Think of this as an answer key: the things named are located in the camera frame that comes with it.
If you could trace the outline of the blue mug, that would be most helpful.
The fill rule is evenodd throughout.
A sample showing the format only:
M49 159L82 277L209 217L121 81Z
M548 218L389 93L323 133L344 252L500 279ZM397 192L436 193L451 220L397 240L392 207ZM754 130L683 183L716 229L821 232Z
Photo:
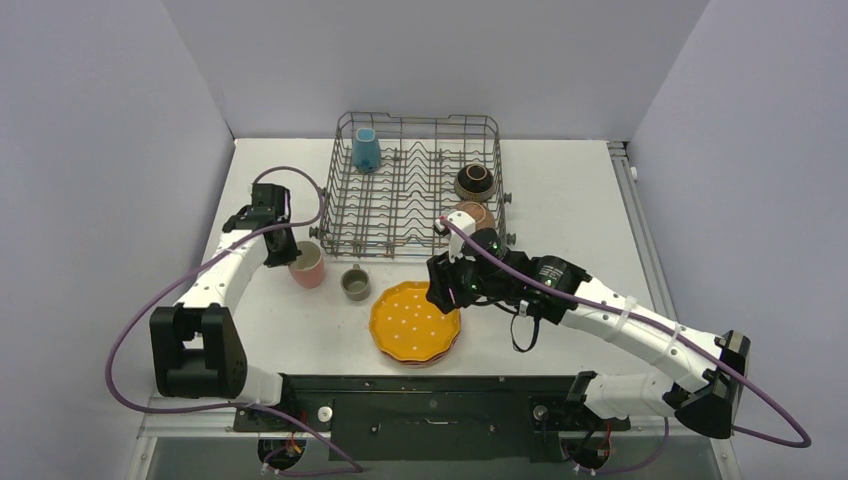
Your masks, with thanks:
M361 173L374 173L380 168L381 148L376 131L370 127L358 128L354 132L351 148L351 161Z

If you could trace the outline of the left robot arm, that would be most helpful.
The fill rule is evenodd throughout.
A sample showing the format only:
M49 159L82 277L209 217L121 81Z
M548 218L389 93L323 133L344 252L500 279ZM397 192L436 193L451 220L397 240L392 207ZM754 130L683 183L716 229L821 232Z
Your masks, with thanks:
M223 225L214 265L170 307L149 320L159 393L188 399L221 398L259 406L272 429L291 427L298 402L283 393L284 378L249 364L234 314L262 266L288 266L300 254L288 223L289 189L253 185L251 201Z

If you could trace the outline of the pink cup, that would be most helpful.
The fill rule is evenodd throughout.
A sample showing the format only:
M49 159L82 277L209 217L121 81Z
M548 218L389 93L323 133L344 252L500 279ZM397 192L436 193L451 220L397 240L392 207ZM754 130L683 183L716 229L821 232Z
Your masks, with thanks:
M325 278L324 253L321 247L311 241L298 241L299 251L296 259L288 266L294 281L305 289L318 287Z

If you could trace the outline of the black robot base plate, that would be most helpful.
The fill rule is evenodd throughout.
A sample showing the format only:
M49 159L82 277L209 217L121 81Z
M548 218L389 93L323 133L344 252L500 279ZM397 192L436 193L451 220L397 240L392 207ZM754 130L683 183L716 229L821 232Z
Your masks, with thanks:
M278 410L300 418L359 462L527 458L555 461L588 432L633 430L604 421L578 396L576 376L330 376L284 379Z

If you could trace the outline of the dark patterned cream bowl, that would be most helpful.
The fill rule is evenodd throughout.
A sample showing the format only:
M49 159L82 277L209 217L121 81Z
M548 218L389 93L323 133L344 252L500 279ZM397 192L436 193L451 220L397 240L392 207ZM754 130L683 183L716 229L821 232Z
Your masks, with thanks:
M454 191L461 200L486 202L494 195L494 175L480 163L466 165L455 177Z

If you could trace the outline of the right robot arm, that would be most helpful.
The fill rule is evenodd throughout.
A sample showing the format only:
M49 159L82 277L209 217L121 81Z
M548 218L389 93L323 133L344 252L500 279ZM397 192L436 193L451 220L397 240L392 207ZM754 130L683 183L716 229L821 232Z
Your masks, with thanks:
M657 369L643 376L584 375L563 402L572 424L655 414L706 437L731 436L751 346L747 336L680 325L562 258L509 249L492 229L469 239L442 224L434 229L448 237L449 249L427 262L426 298L442 313L496 304L529 318L533 341L548 321L594 335Z

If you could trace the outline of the brown speckled cream bowl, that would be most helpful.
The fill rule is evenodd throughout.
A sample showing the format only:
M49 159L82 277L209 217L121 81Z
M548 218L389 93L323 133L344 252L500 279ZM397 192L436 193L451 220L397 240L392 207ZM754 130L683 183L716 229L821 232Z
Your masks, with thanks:
M481 203L461 201L455 205L455 208L467 213L474 219L476 231L496 226L493 213Z

